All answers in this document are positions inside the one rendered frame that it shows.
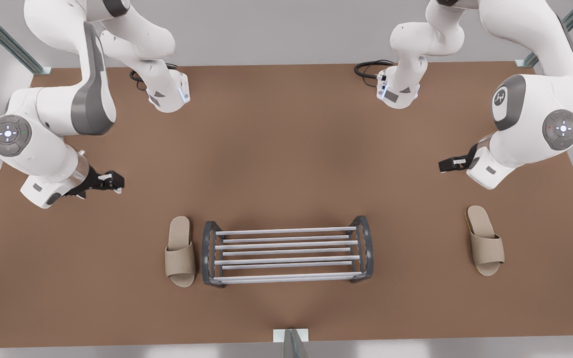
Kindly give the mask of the beige slipper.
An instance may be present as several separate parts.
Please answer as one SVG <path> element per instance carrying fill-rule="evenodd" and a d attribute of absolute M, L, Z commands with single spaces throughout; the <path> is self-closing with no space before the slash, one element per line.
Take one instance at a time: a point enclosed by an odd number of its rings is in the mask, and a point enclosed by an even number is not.
<path fill-rule="evenodd" d="M 187 217 L 176 217 L 170 223 L 165 250 L 166 276 L 178 287 L 191 286 L 196 275 L 191 223 Z"/>
<path fill-rule="evenodd" d="M 483 276 L 491 276 L 498 272 L 505 262 L 505 251 L 502 238 L 495 232 L 486 209 L 473 205 L 466 210 L 472 259 L 477 271 Z"/>

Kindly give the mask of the grey metal shoe rack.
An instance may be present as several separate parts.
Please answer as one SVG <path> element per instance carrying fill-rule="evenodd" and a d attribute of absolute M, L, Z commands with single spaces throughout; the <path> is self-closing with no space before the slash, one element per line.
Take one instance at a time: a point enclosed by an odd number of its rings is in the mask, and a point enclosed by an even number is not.
<path fill-rule="evenodd" d="M 201 274 L 205 284 L 233 284 L 371 278 L 375 270 L 372 233 L 365 216 L 348 226 L 292 229 L 204 227 Z"/>

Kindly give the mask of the silver frame post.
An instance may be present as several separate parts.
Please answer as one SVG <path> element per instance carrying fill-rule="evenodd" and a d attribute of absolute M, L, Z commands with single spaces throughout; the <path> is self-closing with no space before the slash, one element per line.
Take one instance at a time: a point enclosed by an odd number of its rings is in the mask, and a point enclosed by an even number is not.
<path fill-rule="evenodd" d="M 573 41 L 569 35 L 569 32 L 573 29 L 573 9 L 571 9 L 566 14 L 566 16 L 564 16 L 564 18 L 561 19 L 558 16 L 557 18 L 559 20 L 560 27 L 564 31 L 565 39 L 569 44 L 571 50 L 573 51 Z M 540 58 L 534 50 L 532 50 L 532 52 L 530 52 L 530 54 L 528 54 L 527 57 L 525 57 L 525 59 L 514 61 L 515 66 L 517 68 L 533 68 L 535 64 L 538 64 L 539 62 Z"/>
<path fill-rule="evenodd" d="M 24 65 L 33 75 L 49 75 L 52 68 L 43 67 L 11 34 L 0 25 L 0 45 Z"/>
<path fill-rule="evenodd" d="M 309 358 L 304 346 L 309 342 L 309 329 L 274 329 L 273 342 L 284 345 L 283 358 Z"/>

